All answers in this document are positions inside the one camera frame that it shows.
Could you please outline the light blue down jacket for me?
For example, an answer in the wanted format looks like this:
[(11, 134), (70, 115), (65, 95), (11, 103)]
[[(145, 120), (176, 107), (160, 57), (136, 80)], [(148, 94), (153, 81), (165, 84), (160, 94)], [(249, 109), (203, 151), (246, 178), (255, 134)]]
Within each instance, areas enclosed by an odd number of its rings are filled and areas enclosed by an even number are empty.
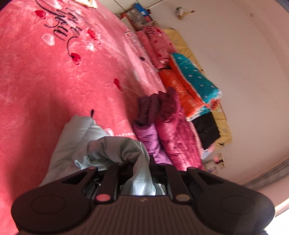
[(132, 164), (133, 175), (122, 186), (121, 194), (164, 195), (165, 188), (152, 181), (149, 162), (143, 143), (110, 136), (91, 117), (75, 115), (63, 128), (41, 185), (90, 167), (101, 171), (114, 164)]

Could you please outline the folded crimson down jacket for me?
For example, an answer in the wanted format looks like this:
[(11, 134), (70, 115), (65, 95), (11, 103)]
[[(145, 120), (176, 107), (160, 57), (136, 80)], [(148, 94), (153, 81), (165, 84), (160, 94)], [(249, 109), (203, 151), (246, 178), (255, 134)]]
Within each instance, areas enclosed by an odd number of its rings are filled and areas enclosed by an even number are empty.
[(154, 124), (161, 145), (177, 170), (186, 171), (189, 167), (203, 169), (196, 137), (186, 121), (177, 91), (169, 87), (159, 92), (160, 102)]

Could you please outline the folded purple down jacket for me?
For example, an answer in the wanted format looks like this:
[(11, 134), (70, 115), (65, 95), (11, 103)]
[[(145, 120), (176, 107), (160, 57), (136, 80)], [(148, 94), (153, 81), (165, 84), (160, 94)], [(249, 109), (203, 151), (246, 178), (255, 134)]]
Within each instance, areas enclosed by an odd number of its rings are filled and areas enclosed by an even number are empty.
[(148, 154), (154, 157), (156, 164), (171, 165), (172, 162), (164, 151), (154, 124), (159, 106), (160, 102), (156, 93), (139, 97), (138, 115), (132, 127), (137, 139), (144, 144)]

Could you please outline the black folded garment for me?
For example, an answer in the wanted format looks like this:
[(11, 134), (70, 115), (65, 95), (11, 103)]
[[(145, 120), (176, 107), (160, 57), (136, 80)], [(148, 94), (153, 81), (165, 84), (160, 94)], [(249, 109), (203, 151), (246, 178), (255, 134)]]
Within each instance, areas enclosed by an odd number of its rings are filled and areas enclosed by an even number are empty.
[(202, 148), (208, 149), (218, 138), (220, 132), (211, 112), (191, 121), (196, 129)]

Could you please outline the teal orange folded quilt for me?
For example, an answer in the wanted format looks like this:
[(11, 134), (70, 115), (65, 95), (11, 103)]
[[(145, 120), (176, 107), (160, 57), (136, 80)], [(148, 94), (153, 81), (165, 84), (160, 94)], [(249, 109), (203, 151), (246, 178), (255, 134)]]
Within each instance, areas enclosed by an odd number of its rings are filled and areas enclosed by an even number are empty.
[(183, 54), (172, 53), (169, 68), (160, 70), (159, 76), (166, 89), (176, 90), (187, 121), (215, 110), (220, 103), (221, 90)]

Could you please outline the pink folded pillows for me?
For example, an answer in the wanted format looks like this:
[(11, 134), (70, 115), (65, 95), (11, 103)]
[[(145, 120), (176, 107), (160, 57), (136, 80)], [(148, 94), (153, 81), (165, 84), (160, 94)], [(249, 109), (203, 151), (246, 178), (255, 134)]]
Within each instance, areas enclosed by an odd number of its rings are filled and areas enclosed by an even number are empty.
[(145, 26), (136, 35), (144, 46), (152, 64), (158, 70), (169, 66), (169, 58), (177, 50), (166, 33), (154, 25)]

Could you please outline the yellow headboard cover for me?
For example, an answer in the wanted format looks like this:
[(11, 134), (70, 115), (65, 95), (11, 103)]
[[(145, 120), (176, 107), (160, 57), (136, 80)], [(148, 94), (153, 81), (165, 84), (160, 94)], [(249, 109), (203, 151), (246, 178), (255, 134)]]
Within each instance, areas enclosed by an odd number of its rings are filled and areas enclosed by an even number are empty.
[(221, 90), (208, 80), (182, 36), (175, 29), (163, 30), (171, 42), (167, 68), (159, 71), (166, 88), (176, 90), (186, 121), (192, 124), (201, 147), (218, 150), (232, 140), (227, 118), (220, 105)]

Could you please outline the pink floral bed blanket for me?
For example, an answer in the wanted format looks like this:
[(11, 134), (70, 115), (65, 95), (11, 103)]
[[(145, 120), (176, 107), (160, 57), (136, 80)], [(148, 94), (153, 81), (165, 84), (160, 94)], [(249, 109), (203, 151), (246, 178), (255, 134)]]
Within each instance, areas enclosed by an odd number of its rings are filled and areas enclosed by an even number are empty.
[(64, 125), (93, 115), (135, 138), (138, 97), (164, 90), (137, 36), (100, 1), (1, 2), (1, 234), (44, 179)]

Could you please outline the blue storage boxes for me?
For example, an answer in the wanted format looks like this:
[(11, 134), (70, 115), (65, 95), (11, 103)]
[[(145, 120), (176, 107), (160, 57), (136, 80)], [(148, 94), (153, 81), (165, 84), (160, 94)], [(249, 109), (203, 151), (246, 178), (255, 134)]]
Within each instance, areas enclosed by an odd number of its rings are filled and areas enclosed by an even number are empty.
[(125, 10), (122, 14), (118, 14), (117, 17), (120, 20), (129, 22), (136, 31), (139, 31), (143, 27), (153, 23), (150, 14), (150, 9), (145, 9), (139, 1), (136, 1), (128, 10)]

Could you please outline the wall socket with charger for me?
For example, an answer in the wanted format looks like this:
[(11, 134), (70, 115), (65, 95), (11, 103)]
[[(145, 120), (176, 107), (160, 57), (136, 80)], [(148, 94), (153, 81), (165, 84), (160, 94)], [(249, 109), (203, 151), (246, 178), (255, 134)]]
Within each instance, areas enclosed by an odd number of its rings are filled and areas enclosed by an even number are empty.
[(225, 167), (225, 159), (222, 153), (219, 153), (215, 157), (213, 157), (210, 162), (208, 162), (209, 169), (217, 169), (217, 168), (224, 168)]

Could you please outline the wall lamp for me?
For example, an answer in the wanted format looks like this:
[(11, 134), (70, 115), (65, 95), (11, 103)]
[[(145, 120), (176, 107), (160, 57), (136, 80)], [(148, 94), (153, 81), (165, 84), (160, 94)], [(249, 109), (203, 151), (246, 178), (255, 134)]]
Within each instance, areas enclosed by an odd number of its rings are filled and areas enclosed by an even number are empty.
[(186, 16), (194, 13), (195, 10), (186, 11), (186, 10), (184, 10), (182, 7), (177, 7), (175, 12), (176, 12), (177, 18), (178, 18), (179, 20), (182, 20), (182, 19), (184, 19)]

